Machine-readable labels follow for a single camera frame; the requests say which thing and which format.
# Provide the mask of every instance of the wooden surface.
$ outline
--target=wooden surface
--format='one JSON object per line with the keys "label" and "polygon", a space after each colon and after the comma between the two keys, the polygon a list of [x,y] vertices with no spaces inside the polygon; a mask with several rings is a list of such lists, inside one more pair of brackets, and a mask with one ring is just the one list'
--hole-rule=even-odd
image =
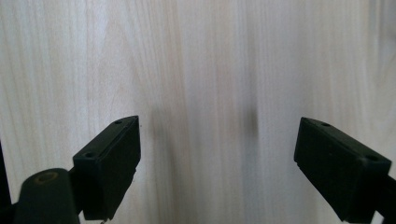
{"label": "wooden surface", "polygon": [[13,202],[29,175],[70,169],[139,115],[142,161],[111,223],[340,223],[293,161],[299,120],[396,160],[394,5],[1,1]]}

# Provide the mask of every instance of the screw hole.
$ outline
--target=screw hole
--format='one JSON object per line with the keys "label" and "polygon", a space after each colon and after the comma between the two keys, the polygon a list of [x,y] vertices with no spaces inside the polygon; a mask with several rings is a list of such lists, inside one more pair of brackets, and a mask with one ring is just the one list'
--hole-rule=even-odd
{"label": "screw hole", "polygon": [[367,159],[369,159],[370,161],[378,161],[378,158],[375,156],[366,156]]}
{"label": "screw hole", "polygon": [[51,180],[56,179],[58,177],[58,173],[56,172],[46,172],[42,175],[39,175],[38,177],[35,178],[35,183],[37,185],[43,185],[47,182],[50,182]]}
{"label": "screw hole", "polygon": [[94,153],[94,152],[86,152],[86,153],[84,153],[83,156],[84,156],[84,157],[87,157],[87,158],[92,158],[92,157],[95,156],[95,153]]}

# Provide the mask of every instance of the wood panel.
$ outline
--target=wood panel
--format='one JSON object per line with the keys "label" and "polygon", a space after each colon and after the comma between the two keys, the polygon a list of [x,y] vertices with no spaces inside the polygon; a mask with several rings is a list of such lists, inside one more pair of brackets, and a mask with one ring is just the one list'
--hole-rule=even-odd
{"label": "wood panel", "polygon": [[0,2],[13,201],[26,177],[70,169],[109,122],[139,115],[142,161],[112,223],[340,223],[293,162],[299,119],[396,159],[390,5]]}

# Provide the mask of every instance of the black plastic part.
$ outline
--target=black plastic part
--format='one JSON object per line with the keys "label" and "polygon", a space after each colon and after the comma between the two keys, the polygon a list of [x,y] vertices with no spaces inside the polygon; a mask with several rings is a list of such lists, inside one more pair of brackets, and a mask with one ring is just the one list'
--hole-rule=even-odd
{"label": "black plastic part", "polygon": [[14,224],[78,224],[69,173],[49,169],[26,179]]}
{"label": "black plastic part", "polygon": [[385,218],[383,223],[396,223],[396,180],[390,176],[379,190],[376,210]]}
{"label": "black plastic part", "polygon": [[[140,161],[138,116],[119,119],[107,126],[73,157],[70,171],[87,220],[113,218]],[[87,185],[77,186],[84,180]]]}
{"label": "black plastic part", "polygon": [[11,205],[11,197],[9,195],[6,165],[3,158],[3,149],[0,142],[0,208],[6,208]]}
{"label": "black plastic part", "polygon": [[294,160],[341,220],[370,223],[390,160],[333,126],[302,118]]}

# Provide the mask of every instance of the light wood grain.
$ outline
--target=light wood grain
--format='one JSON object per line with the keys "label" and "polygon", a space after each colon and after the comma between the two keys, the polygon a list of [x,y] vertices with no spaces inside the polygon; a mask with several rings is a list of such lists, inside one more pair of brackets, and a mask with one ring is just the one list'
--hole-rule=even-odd
{"label": "light wood grain", "polygon": [[396,160],[392,8],[0,2],[13,201],[29,175],[70,169],[109,122],[139,115],[142,161],[112,223],[340,223],[293,161],[299,119],[328,121]]}

